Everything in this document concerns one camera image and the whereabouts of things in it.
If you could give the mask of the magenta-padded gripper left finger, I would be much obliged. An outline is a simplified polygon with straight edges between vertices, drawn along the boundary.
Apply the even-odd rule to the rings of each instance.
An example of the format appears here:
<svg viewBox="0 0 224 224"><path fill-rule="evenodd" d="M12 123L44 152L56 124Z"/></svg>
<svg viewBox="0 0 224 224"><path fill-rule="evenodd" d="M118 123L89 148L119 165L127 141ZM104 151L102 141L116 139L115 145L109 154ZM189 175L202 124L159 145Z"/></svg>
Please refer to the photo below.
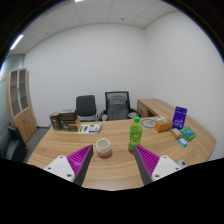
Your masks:
<svg viewBox="0 0 224 224"><path fill-rule="evenodd" d="M59 155L44 170L81 186L93 156L93 146L88 145L69 156Z"/></svg>

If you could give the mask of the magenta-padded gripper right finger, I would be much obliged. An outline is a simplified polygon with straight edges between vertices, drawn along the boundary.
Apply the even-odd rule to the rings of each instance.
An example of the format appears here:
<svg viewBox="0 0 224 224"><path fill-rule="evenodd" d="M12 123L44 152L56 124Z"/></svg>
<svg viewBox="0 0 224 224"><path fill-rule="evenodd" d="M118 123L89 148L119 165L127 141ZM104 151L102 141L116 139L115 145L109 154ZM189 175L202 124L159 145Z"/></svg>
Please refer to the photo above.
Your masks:
<svg viewBox="0 0 224 224"><path fill-rule="evenodd" d="M133 154L144 185L181 170L181 167L167 155L158 156L141 146L135 145Z"/></svg>

